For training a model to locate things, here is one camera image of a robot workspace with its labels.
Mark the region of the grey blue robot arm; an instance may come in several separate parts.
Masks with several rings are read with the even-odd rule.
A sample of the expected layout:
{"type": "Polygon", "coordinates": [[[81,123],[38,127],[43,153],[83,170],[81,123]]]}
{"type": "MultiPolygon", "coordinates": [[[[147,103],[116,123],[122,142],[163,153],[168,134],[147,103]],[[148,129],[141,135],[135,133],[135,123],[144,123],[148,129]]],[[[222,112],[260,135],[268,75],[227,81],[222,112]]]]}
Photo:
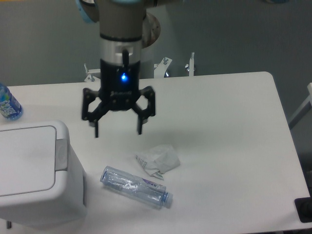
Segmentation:
{"type": "Polygon", "coordinates": [[[138,115],[137,132],[156,114],[156,94],[151,86],[139,89],[141,50],[157,40],[148,8],[170,4],[170,0],[78,0],[85,21],[99,23],[100,89],[83,89],[82,120],[98,137],[98,122],[109,111],[138,115]]]}

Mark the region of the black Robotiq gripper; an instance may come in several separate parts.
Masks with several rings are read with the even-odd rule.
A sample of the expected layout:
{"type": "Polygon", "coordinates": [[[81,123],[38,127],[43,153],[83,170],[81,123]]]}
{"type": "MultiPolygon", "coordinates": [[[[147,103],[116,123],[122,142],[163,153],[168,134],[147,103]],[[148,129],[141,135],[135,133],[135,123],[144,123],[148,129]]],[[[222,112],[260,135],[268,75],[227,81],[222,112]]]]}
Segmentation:
{"type": "Polygon", "coordinates": [[[101,60],[100,70],[101,88],[98,91],[84,88],[82,91],[82,120],[89,121],[89,125],[95,129],[95,138],[98,138],[98,121],[108,111],[132,109],[138,115],[137,133],[141,135],[143,124],[149,117],[156,115],[156,94],[152,86],[138,89],[140,61],[122,66],[101,60]],[[141,96],[147,99],[145,109],[141,109],[137,104],[141,96]],[[89,105],[97,98],[100,98],[101,102],[90,112],[89,105]]]}

